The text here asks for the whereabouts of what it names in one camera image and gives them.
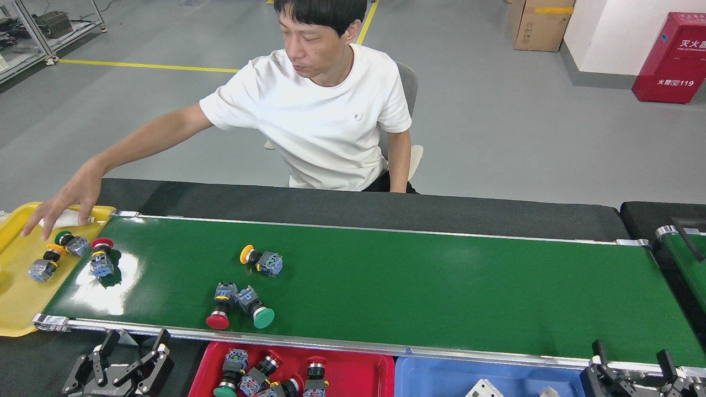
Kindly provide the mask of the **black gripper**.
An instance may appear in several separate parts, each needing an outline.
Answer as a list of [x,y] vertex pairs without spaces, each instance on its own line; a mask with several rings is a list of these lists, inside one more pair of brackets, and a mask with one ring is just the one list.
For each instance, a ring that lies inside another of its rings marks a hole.
[[83,396],[135,396],[135,394],[159,394],[174,369],[168,342],[170,334],[162,329],[157,334],[151,350],[137,359],[126,369],[113,376],[113,384],[108,380],[108,358],[118,344],[120,335],[109,331],[101,345],[91,353],[80,355],[74,362],[63,387],[62,395],[83,391]]

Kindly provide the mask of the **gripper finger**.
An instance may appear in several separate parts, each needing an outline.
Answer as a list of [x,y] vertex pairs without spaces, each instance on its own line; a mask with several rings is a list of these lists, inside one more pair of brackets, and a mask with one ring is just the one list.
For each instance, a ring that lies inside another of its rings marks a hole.
[[705,396],[704,384],[676,367],[668,350],[657,353],[657,362],[664,378],[664,386],[660,387],[661,396]]
[[585,396],[635,396],[633,385],[607,365],[603,341],[592,343],[590,364],[580,373]]

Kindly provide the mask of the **person's right hand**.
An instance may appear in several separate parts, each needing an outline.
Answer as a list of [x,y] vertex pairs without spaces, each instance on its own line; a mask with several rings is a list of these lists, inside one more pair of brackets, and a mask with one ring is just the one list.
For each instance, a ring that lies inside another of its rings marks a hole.
[[56,221],[73,205],[79,206],[78,224],[89,224],[104,173],[106,169],[103,163],[94,159],[84,163],[55,196],[37,206],[21,230],[20,236],[27,237],[38,226],[39,221],[43,221],[41,236],[43,240],[47,240]]

